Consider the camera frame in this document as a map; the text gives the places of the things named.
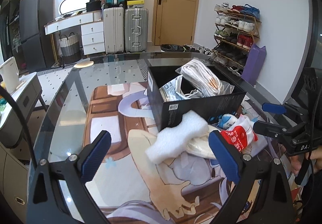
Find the white printed plastic pouch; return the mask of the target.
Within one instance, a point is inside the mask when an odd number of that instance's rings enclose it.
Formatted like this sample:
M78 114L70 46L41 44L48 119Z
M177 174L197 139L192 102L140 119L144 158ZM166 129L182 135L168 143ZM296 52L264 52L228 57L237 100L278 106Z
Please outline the white printed plastic pouch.
M165 102L187 100L189 97L182 91L183 76L179 75L160 87L159 91Z

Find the red white plastic bag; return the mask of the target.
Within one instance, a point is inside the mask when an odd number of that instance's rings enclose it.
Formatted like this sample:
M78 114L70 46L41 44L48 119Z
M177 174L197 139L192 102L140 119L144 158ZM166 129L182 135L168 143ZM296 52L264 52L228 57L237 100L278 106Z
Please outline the red white plastic bag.
M258 136L253 130L253 125L254 122L247 116L240 115L230 128L221 131L221 135L230 145L242 152L258 140Z

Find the purple bag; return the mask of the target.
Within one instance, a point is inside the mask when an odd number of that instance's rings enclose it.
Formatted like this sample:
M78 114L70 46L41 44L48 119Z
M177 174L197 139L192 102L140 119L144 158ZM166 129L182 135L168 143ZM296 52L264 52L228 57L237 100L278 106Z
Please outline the purple bag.
M257 44L253 44L242 72L241 77L254 86L256 84L259 73L266 58L266 46L259 47Z

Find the anime print table mat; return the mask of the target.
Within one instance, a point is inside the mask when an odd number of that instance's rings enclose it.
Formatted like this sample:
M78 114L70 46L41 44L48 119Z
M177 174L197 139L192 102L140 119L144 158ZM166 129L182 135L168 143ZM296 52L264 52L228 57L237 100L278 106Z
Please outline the anime print table mat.
M234 189L193 111L158 130L143 82L87 88L83 144L111 146L86 188L110 223L209 223Z

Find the wooden shoe rack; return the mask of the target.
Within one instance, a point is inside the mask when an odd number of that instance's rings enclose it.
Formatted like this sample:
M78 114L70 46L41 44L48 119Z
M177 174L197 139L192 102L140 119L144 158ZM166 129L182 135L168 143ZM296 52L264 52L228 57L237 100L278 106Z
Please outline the wooden shoe rack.
M213 38L214 59L232 73L241 76L251 47L260 39L261 21L257 8L250 5L224 8L215 6L217 17Z

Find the white foam sheet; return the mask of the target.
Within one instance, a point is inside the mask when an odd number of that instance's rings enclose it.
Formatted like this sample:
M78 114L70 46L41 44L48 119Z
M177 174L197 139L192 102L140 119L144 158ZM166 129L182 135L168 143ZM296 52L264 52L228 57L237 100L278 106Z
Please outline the white foam sheet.
M189 111L176 127L164 128L158 133L156 141L146 149L146 155L158 165L166 159L178 157L186 150L191 139L202 137L207 132L207 121L194 111Z

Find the white electric kettle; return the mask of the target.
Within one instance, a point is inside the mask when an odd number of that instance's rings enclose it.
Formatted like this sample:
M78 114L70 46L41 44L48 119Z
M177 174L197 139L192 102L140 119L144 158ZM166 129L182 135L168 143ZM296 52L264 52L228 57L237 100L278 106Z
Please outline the white electric kettle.
M9 94L19 86L19 69L15 57L7 59L0 67L1 77Z

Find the white trash bin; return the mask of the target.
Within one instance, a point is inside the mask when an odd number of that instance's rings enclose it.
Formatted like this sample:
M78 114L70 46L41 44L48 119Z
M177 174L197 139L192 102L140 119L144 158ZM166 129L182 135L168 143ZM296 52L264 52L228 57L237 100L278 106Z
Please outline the white trash bin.
M184 52L185 48L180 45L175 44L162 44L160 45L160 49L162 52Z

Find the woven laundry basket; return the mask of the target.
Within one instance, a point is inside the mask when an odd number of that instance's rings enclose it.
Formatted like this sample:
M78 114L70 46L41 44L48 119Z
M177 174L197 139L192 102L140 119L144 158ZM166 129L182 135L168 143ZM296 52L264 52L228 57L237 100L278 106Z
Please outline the woven laundry basket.
M64 64L76 63L81 59L80 44L77 34L71 32L68 36L61 35L58 42Z

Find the wooden door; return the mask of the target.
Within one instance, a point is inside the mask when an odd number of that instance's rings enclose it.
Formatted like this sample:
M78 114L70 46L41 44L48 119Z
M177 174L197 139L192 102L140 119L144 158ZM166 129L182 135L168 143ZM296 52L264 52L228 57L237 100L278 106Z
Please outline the wooden door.
M199 0L154 0L153 44L191 44L198 5Z

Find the silver aluminium suitcase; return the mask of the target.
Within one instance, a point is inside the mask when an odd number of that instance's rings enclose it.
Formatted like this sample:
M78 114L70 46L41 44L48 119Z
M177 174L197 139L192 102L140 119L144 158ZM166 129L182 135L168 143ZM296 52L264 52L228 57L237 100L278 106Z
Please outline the silver aluminium suitcase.
M130 8L124 13L124 41L126 52L147 50L149 11L145 8Z

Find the white drawer desk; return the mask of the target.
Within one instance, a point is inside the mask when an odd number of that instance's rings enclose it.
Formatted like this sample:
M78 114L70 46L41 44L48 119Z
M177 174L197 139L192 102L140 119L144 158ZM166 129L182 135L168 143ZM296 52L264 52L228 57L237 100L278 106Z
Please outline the white drawer desk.
M105 52L104 29L101 11L92 11L46 24L45 34L53 34L64 29L80 26L84 55Z

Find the black refrigerator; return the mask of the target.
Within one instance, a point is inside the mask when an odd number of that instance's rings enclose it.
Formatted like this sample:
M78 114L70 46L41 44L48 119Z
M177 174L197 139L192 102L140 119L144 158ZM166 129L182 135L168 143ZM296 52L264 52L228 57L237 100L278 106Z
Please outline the black refrigerator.
M51 39L44 26L54 20L54 0L21 0L20 38L28 72L47 70L55 64Z

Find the white suitcase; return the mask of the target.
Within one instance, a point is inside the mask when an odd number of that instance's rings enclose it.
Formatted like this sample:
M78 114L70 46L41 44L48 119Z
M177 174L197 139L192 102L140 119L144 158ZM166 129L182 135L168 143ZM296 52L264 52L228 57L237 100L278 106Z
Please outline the white suitcase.
M103 11L104 44L107 54L124 51L124 8L114 7Z

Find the black handbag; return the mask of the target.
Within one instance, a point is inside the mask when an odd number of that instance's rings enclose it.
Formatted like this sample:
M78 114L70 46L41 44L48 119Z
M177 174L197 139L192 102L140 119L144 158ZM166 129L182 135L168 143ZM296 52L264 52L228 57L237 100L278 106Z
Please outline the black handbag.
M97 11L101 9L101 0L90 0L86 3L86 12Z

